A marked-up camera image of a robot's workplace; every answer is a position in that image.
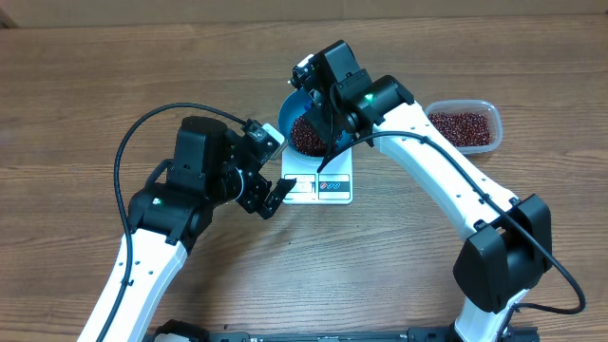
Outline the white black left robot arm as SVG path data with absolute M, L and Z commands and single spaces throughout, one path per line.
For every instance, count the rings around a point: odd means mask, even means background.
M 182 120 L 174 156 L 130 200 L 113 270 L 79 338 L 142 341 L 161 298 L 218 206 L 237 202 L 271 218 L 294 180 L 265 180 L 261 167 L 287 145 L 271 124 L 248 120 L 237 134 L 207 117 Z

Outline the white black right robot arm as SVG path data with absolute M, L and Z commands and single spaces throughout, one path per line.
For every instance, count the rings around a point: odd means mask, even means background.
M 374 81 L 339 40 L 294 66 L 290 84 L 305 98 L 304 120 L 326 144 L 325 169 L 355 143 L 367 143 L 402 166 L 446 214 L 463 241 L 453 268 L 464 307 L 447 341 L 522 341 L 509 329 L 523 298 L 554 266 L 551 214 L 538 196 L 519 199 L 488 178 L 431 123 L 394 77 Z M 355 142 L 341 144 L 341 133 Z

